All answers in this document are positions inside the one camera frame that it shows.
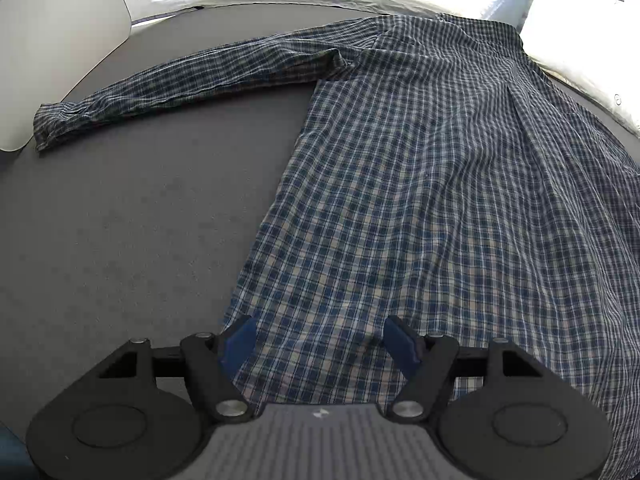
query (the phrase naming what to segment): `shirt sleeve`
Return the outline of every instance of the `shirt sleeve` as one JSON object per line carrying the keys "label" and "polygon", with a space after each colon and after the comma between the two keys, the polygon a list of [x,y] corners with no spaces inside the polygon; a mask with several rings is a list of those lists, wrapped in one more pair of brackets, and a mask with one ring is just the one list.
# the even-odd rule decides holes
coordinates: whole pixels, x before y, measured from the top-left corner
{"label": "shirt sleeve", "polygon": [[348,20],[212,48],[139,72],[77,103],[43,104],[33,119],[36,150],[95,126],[222,94],[348,76],[385,19]]}

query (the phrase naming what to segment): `white panel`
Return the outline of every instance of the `white panel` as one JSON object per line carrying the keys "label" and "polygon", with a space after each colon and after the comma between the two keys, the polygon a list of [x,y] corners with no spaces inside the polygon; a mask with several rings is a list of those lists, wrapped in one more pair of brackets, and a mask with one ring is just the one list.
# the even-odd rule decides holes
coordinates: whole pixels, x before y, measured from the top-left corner
{"label": "white panel", "polygon": [[62,100],[130,27],[124,0],[0,0],[0,149],[24,146],[38,106]]}
{"label": "white panel", "polygon": [[533,0],[525,51],[640,137],[640,0]]}

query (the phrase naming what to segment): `black mount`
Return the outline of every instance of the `black mount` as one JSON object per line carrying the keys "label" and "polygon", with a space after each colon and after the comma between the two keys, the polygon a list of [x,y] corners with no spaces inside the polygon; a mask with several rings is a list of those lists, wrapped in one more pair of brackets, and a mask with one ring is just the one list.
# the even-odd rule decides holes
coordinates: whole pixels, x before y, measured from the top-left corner
{"label": "black mount", "polygon": [[[391,316],[384,341],[408,379],[386,418],[427,430],[459,471],[482,480],[598,477],[612,443],[604,414],[507,339],[461,348]],[[259,416],[231,380],[254,343],[249,316],[177,347],[125,343],[32,420],[26,443],[41,477],[150,480],[182,471],[221,425]],[[158,377],[184,378],[192,404],[159,390]],[[450,402],[457,377],[484,383]]]}

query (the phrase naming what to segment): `blue gripper pad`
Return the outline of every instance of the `blue gripper pad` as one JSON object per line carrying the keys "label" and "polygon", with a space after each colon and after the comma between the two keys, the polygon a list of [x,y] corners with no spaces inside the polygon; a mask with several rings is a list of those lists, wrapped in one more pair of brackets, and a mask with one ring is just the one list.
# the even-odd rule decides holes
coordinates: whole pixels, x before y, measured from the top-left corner
{"label": "blue gripper pad", "polygon": [[422,355],[418,345],[422,338],[397,316],[386,318],[383,329],[383,342],[386,351],[400,368],[402,375],[409,380],[420,366]]}
{"label": "blue gripper pad", "polygon": [[218,359],[225,373],[233,379],[254,351],[256,321],[242,316],[219,336]]}

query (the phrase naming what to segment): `checkered shirt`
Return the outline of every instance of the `checkered shirt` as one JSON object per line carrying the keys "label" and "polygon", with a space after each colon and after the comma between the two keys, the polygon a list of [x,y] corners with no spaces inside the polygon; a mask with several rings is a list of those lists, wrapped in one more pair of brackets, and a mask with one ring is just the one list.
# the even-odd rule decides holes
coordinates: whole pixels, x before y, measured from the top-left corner
{"label": "checkered shirt", "polygon": [[[506,336],[604,410],[602,477],[640,468],[640,171],[514,28],[377,16],[183,57],[42,105],[44,150],[99,124],[317,81],[225,322],[258,320],[251,402],[386,405],[396,314],[465,346]],[[456,394],[477,385],[461,381]]]}

